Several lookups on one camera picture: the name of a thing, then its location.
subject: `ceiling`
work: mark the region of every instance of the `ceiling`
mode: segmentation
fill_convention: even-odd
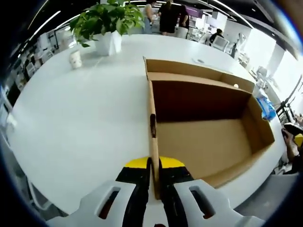
[[[34,36],[32,42],[35,42],[36,38],[39,37],[40,34],[56,28],[62,22],[81,13],[82,10],[94,5],[96,1],[97,0],[31,0],[21,1],[18,3],[17,7],[12,6],[14,9],[14,12],[11,13],[11,17],[13,18],[13,20],[10,20],[10,23],[6,25],[6,31],[8,33],[8,36],[11,37],[11,45],[6,46],[6,48],[8,48],[9,55],[11,54],[13,49],[16,49],[17,45],[19,44],[20,47],[17,48],[17,51],[14,56],[18,55],[18,51],[22,49],[25,44],[25,41],[28,40],[34,34],[34,32],[56,12],[61,11]],[[175,3],[189,5],[198,9],[214,9],[217,11],[218,9],[216,8],[219,8],[221,10],[224,10],[225,12],[230,13],[229,10],[225,9],[223,6],[213,0],[203,1],[205,3],[201,3],[198,0],[175,0]],[[240,14],[253,17],[278,29],[278,27],[275,27],[275,24],[268,20],[264,13],[256,6],[256,4],[258,4],[257,0],[220,1],[225,3]],[[238,17],[235,18],[239,23],[243,23],[243,21]]]

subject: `hand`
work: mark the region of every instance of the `hand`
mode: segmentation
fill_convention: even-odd
[[[283,135],[285,143],[287,145],[290,145],[291,141],[293,141],[294,136],[290,134],[286,129],[282,129],[282,131],[287,135]]]

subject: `wall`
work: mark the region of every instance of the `wall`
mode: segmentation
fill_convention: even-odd
[[[246,39],[248,39],[250,32],[250,27],[228,20],[223,31],[223,36],[230,43],[235,43],[239,38],[239,33],[243,33]]]
[[[278,44],[276,44],[273,54],[266,67],[269,72],[269,75],[274,75],[274,73],[276,72],[276,70],[283,58],[284,53],[285,53],[285,50],[282,47],[280,47]]]

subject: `woman in black dress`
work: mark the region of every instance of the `woman in black dress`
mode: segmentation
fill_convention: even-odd
[[[167,33],[175,33],[175,26],[178,20],[178,13],[172,6],[172,1],[167,1],[159,9],[160,16],[160,31],[162,35],[167,35]]]

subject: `desk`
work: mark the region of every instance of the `desk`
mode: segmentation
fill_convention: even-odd
[[[134,158],[147,156],[147,81],[143,56],[205,65],[253,81],[231,56],[210,46],[161,35],[123,36],[122,52],[98,57],[93,43],[78,47],[83,67],[72,70],[65,50],[35,73],[12,111],[18,122],[8,139],[21,168],[54,205],[71,214],[80,199],[116,179]],[[276,142],[247,172],[219,190],[235,208],[265,181],[283,151]]]

